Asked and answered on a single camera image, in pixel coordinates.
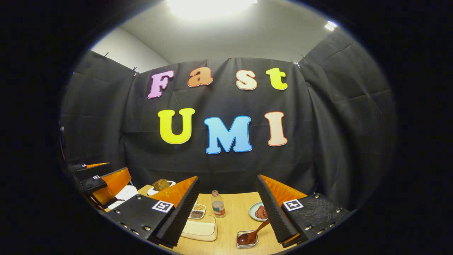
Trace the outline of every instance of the ceiling light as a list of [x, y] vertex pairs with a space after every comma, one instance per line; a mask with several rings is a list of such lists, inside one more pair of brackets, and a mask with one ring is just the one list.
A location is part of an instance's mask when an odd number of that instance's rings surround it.
[[332, 27], [332, 26], [329, 25], [329, 24], [325, 25], [324, 27], [327, 28], [327, 29], [330, 30], [330, 31], [333, 31], [333, 30], [335, 29], [334, 27]]
[[337, 24], [335, 24], [335, 23], [333, 23], [333, 22], [331, 22], [331, 21], [328, 21], [327, 24], [330, 25], [330, 26], [333, 27], [333, 28], [336, 28], [336, 27], [337, 27]]
[[168, 0], [171, 11], [179, 16], [204, 19], [243, 10], [256, 0]]

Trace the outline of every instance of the plastic bottle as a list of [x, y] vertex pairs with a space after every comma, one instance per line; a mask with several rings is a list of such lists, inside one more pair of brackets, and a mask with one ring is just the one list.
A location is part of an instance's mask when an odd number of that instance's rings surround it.
[[212, 194], [211, 205], [212, 205], [212, 210], [214, 211], [215, 217], [217, 217], [217, 218], [225, 217], [225, 206], [223, 205], [223, 199], [219, 195], [219, 192], [212, 191], [211, 194]]

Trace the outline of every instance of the plate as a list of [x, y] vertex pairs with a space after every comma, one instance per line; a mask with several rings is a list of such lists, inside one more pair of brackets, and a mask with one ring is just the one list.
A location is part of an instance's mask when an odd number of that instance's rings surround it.
[[262, 220], [262, 219], [260, 219], [260, 218], [258, 218], [258, 217], [255, 216], [256, 210], [258, 210], [258, 208], [259, 208], [260, 206], [262, 206], [262, 205], [263, 205], [263, 202], [259, 202], [259, 203], [256, 203], [256, 204], [254, 204], [254, 205], [252, 205], [252, 206], [250, 207], [250, 209], [249, 209], [249, 215], [250, 215], [250, 217], [252, 217], [254, 220], [257, 220], [257, 221], [266, 221], [266, 220], [267, 220], [267, 218]]

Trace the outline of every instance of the black fabric backdrop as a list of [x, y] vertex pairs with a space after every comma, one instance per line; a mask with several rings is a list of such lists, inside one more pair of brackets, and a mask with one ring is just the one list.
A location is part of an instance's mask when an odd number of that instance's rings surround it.
[[120, 128], [133, 74], [92, 51], [81, 60], [66, 88], [61, 112], [67, 163], [110, 162], [112, 171], [125, 166]]
[[[255, 191], [263, 174], [304, 193], [315, 190], [356, 208], [389, 166], [396, 119], [389, 86], [366, 51], [340, 29], [317, 45], [300, 66], [291, 62], [241, 58], [172, 64], [136, 77], [130, 69], [91, 52], [77, 68], [64, 100], [62, 122], [67, 160], [114, 162], [129, 168], [138, 188], [166, 178], [200, 177], [203, 193]], [[190, 88], [189, 73], [207, 66], [214, 81]], [[286, 90], [274, 89], [265, 72], [278, 67]], [[258, 87], [240, 90], [236, 72], [252, 70]], [[148, 99], [151, 76], [173, 70], [159, 98]], [[181, 108], [194, 108], [192, 136], [173, 145], [159, 133], [161, 110], [176, 112], [172, 131], [182, 131]], [[288, 143], [270, 147], [264, 114], [282, 111]], [[227, 128], [235, 117], [251, 118], [250, 152], [207, 154], [204, 119], [219, 117]]]

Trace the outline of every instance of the blue letter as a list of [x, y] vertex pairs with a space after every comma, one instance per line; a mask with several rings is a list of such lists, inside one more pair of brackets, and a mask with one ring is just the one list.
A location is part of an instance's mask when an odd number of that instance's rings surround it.
[[209, 132], [209, 147], [206, 149], [208, 154], [217, 154], [222, 151], [217, 146], [217, 139], [226, 152], [229, 152], [233, 141], [236, 139], [236, 145], [233, 147], [235, 152], [249, 152], [252, 146], [249, 143], [249, 116], [238, 116], [234, 119], [230, 130], [228, 131], [222, 120], [218, 117], [207, 118], [204, 120]]

